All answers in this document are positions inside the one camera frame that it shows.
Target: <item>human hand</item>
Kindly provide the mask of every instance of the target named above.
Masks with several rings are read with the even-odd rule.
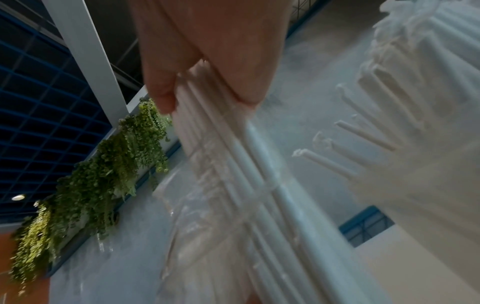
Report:
[[[244,103],[260,103],[284,45],[292,0],[129,0],[143,80],[163,114],[177,74],[208,59]]]

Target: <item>hanging plant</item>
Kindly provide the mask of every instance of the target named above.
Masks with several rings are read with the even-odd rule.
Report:
[[[135,195],[142,168],[167,172],[167,158],[159,143],[172,122],[161,116],[153,101],[142,99],[139,113],[119,122],[118,132],[101,141],[93,157],[58,180],[56,194],[36,203],[38,215],[25,219],[15,233],[17,248],[10,271],[23,286],[35,280],[55,260],[68,232],[86,221],[91,234],[105,236],[115,224],[116,198]]]

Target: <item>recessed light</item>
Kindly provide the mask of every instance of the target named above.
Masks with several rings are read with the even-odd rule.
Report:
[[[18,201],[18,200],[23,200],[25,198],[25,195],[19,194],[11,198],[11,200]]]

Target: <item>blue ceiling grid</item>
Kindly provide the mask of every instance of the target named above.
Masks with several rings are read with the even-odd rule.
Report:
[[[0,223],[34,215],[110,129],[68,48],[0,10]]]

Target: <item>artificial plant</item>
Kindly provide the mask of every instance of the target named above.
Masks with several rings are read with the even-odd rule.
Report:
[[[152,166],[168,171],[160,140],[169,140],[169,125],[170,118],[161,116],[151,99],[142,99],[138,114],[120,120],[118,132],[102,140],[70,176],[59,179],[56,193],[35,203],[38,215],[25,219],[14,235],[12,280],[23,286],[34,280],[80,222],[91,234],[105,235],[114,224],[116,198],[135,195],[138,171]]]

